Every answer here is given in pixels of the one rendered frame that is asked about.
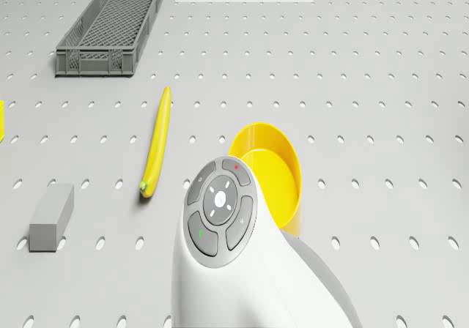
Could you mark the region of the yellow bowl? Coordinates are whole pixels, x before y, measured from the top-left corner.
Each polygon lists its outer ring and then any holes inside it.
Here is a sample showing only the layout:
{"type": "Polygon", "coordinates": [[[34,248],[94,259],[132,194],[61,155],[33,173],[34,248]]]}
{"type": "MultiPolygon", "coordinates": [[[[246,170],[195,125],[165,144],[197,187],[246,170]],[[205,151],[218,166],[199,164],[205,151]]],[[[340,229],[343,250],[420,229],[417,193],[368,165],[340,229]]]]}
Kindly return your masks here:
{"type": "Polygon", "coordinates": [[[240,158],[254,172],[276,225],[300,236],[301,169],[285,134],[268,123],[250,124],[236,135],[229,155],[240,158]]]}

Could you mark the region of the banana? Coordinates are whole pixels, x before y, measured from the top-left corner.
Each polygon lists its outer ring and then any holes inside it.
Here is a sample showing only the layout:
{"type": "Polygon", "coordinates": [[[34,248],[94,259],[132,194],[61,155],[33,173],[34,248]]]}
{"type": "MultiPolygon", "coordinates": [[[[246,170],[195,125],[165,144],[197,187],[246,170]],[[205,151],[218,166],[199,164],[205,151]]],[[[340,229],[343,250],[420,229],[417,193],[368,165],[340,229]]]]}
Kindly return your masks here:
{"type": "Polygon", "coordinates": [[[150,198],[158,185],[163,157],[166,147],[166,139],[169,129],[171,108],[171,89],[167,86],[161,97],[158,115],[152,134],[152,140],[147,156],[147,164],[140,182],[140,192],[144,198],[150,198]]]}

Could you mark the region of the dark grey basket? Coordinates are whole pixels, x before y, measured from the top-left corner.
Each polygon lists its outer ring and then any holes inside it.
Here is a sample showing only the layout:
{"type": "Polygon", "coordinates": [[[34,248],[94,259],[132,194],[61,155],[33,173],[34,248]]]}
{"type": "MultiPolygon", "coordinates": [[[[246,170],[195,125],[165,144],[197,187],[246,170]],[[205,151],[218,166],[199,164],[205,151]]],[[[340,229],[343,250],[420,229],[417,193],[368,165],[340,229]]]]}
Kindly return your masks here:
{"type": "Polygon", "coordinates": [[[56,47],[56,74],[132,76],[163,0],[92,0],[56,47]]]}

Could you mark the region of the grey cube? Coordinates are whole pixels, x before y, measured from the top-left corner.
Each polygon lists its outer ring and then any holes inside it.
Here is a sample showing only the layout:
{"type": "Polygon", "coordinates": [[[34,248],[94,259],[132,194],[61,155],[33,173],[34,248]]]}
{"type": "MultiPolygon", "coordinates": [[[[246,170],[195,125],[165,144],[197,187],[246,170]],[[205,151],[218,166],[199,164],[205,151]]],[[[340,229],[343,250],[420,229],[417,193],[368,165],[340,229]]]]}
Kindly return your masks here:
{"type": "Polygon", "coordinates": [[[29,251],[55,252],[74,209],[74,185],[48,186],[29,224],[29,251]]]}

